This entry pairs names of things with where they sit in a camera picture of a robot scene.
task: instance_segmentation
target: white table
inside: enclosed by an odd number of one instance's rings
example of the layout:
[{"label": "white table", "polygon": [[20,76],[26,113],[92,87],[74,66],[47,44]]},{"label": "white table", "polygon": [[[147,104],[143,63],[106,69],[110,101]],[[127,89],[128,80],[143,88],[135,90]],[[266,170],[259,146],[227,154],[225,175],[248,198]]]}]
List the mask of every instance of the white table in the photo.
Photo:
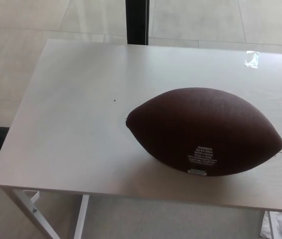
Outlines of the white table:
[{"label": "white table", "polygon": [[282,153],[250,171],[202,177],[151,157],[125,126],[150,98],[183,87],[236,94],[282,137],[282,55],[49,40],[0,151],[0,187],[36,226],[58,238],[22,190],[117,195],[282,211]]}]

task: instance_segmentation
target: tiled floor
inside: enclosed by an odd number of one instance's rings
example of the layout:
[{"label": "tiled floor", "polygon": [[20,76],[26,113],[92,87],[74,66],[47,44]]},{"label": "tiled floor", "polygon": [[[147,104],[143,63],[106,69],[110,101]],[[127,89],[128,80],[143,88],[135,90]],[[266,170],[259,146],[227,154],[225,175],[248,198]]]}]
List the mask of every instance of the tiled floor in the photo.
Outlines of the tiled floor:
[{"label": "tiled floor", "polygon": [[[282,53],[282,0],[150,3],[150,45]],[[126,44],[125,0],[0,0],[0,126],[48,38]]]}]

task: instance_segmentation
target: table frame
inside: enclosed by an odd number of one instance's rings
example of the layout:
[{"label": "table frame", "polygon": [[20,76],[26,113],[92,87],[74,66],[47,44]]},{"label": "table frame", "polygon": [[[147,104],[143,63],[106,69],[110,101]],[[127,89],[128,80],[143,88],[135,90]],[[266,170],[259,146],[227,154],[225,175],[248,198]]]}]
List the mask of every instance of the table frame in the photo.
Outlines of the table frame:
[{"label": "table frame", "polygon": [[[58,234],[50,226],[48,221],[43,217],[41,212],[36,208],[34,202],[39,197],[39,191],[29,198],[25,191],[22,189],[12,189],[12,188],[3,188],[5,193],[10,197],[10,199],[20,208],[20,210],[29,218],[29,220],[35,225],[35,227],[48,239],[60,239]],[[80,211],[77,220],[76,231],[74,239],[80,239],[85,223],[86,212],[88,208],[89,195],[83,195]],[[278,225],[274,218],[272,212],[268,212],[269,224],[271,230],[271,238],[279,238]]]}]

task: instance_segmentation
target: white paper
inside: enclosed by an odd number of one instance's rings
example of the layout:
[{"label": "white paper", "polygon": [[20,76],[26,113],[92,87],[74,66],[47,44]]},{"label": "white paper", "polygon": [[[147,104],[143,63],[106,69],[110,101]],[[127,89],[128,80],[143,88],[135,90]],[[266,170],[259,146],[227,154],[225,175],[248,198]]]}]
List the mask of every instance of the white paper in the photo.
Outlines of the white paper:
[{"label": "white paper", "polygon": [[[272,220],[276,220],[277,227],[278,227],[277,230],[278,230],[279,238],[274,238],[274,239],[282,239],[282,213],[271,212],[271,215],[274,215],[272,217]],[[262,236],[263,238],[271,239],[271,230],[270,230],[270,224],[269,224],[269,218],[268,218],[267,211],[265,211],[264,219],[262,221],[260,236]]]}]

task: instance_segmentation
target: american football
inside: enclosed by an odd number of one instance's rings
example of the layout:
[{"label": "american football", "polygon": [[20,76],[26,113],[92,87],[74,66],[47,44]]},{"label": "american football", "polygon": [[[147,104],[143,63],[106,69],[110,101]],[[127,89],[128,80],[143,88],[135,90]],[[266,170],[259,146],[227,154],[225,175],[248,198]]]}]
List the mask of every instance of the american football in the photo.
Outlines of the american football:
[{"label": "american football", "polygon": [[244,172],[282,149],[282,138],[257,108],[215,89],[163,93],[135,108],[126,126],[154,158],[197,175]]}]

